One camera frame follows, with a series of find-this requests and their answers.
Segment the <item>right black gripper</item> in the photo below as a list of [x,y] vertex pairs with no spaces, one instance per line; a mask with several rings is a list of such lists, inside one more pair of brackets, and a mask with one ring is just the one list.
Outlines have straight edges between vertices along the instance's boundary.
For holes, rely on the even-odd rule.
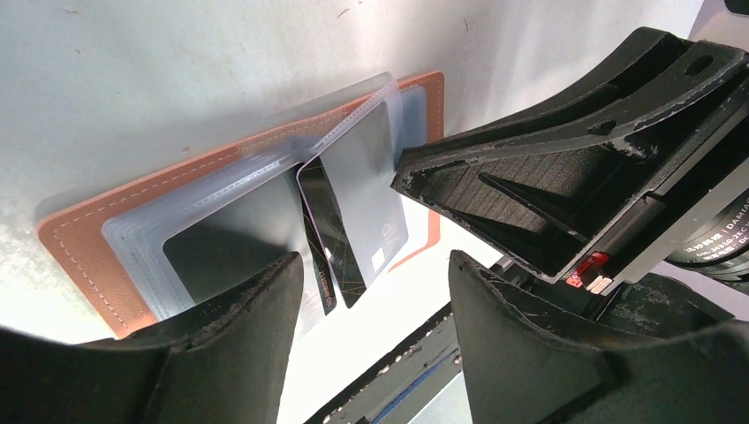
[[748,293],[748,54],[641,27],[557,95],[401,155],[393,188],[536,278],[608,290],[608,324],[705,328]]

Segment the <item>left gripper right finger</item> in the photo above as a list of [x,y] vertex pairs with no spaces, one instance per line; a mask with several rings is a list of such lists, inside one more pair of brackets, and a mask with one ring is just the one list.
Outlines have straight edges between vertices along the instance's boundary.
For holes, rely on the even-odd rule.
[[748,325],[649,274],[595,319],[450,255],[451,304],[476,423],[745,423]]

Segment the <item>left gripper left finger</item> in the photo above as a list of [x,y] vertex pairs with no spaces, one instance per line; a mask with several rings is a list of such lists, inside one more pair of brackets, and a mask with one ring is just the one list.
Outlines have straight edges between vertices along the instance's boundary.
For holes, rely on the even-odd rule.
[[120,340],[1,332],[4,423],[273,423],[303,285],[288,253]]

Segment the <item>dark grey credit card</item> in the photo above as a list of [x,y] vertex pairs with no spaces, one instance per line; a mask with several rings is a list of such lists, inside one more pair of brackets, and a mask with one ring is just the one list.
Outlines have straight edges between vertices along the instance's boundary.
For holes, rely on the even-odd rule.
[[395,174],[398,109],[388,102],[354,113],[300,166],[302,199],[346,307],[353,307],[405,245]]

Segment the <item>brown leather card holder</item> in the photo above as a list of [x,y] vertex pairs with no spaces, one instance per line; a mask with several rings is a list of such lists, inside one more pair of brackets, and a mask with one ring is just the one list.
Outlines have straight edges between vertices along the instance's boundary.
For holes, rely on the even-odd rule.
[[[303,264],[296,334],[362,292],[405,243],[389,156],[443,136],[444,77],[384,75],[356,99],[159,170],[46,218],[38,236],[119,338],[202,304],[289,252]],[[344,154],[374,160],[384,247],[356,263]]]

